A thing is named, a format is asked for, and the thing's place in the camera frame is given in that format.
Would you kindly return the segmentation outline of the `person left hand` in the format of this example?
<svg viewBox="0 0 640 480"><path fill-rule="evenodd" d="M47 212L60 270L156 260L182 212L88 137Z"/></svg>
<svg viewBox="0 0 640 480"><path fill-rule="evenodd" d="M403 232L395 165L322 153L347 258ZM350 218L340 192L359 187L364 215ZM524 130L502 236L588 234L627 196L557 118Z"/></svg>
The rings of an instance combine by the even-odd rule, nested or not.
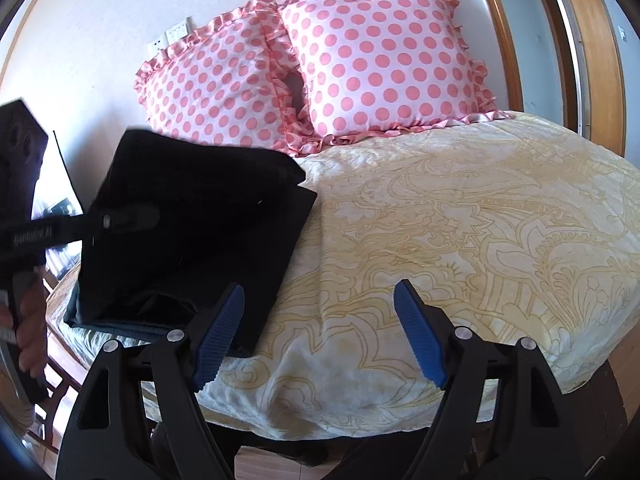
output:
<svg viewBox="0 0 640 480"><path fill-rule="evenodd" d="M18 365L32 378L43 373L48 360L45 291L41 278L29 285L20 305L22 320L15 331L16 344L20 348Z"/></svg>

